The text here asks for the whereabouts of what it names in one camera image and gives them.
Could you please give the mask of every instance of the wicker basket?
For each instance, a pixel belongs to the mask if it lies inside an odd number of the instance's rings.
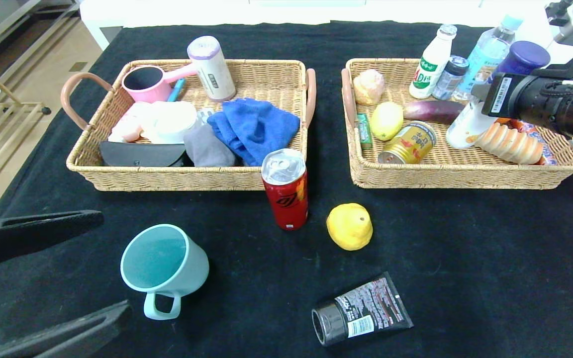
[[[107,140],[112,127],[134,103],[121,86],[123,76],[136,66],[155,65],[170,71],[188,63],[189,60],[133,61],[123,67],[114,86],[90,73],[73,76],[63,88],[61,101],[66,113],[84,131],[68,156],[68,169],[79,172],[98,190],[107,191],[264,190],[260,167],[145,168],[102,165],[100,142]],[[227,66],[236,84],[236,97],[268,100],[300,118],[300,130],[289,143],[289,148],[301,151],[306,158],[307,129],[315,108],[314,70],[306,71],[303,63],[291,60],[227,60]],[[89,124],[70,107],[70,93],[84,78],[93,79],[108,90]],[[182,100],[192,102],[197,109],[207,106],[216,110],[222,108],[220,103],[207,97],[196,76],[187,78],[182,94]]]
[[[383,165],[377,156],[384,142],[373,138],[373,148],[360,147],[356,113],[373,115],[375,106],[355,103],[352,79],[364,70],[378,70],[386,80],[380,102],[412,102],[408,86],[419,63],[418,59],[351,59],[342,70],[342,94],[346,137],[353,183],[362,188],[509,188],[550,189],[573,174],[573,148],[567,140],[548,129],[538,127],[550,150],[559,161],[557,166],[514,165],[480,148],[453,149],[446,142],[448,126],[430,123],[437,132],[437,145],[418,165]]]

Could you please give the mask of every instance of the small glass bottle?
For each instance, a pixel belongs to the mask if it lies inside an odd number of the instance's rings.
[[[435,89],[432,90],[432,96],[436,99],[449,100],[452,97],[452,92],[466,74],[468,66],[467,59],[461,56],[450,56]]]

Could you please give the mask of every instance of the purple eggplant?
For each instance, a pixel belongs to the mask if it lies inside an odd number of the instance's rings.
[[[452,124],[463,109],[452,100],[417,100],[404,104],[404,119]]]

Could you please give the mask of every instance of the blue pen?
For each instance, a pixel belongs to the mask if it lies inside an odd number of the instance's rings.
[[[174,86],[173,91],[171,91],[171,94],[169,95],[168,102],[175,102],[176,101],[178,94],[183,89],[184,84],[185,84],[185,79],[180,79],[180,80],[176,81],[176,85]]]

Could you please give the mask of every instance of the pink handle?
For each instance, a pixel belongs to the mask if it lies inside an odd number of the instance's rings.
[[[163,74],[163,81],[170,84],[174,81],[184,79],[188,76],[193,76],[198,74],[198,68],[193,63],[187,64],[177,70],[165,72]]]

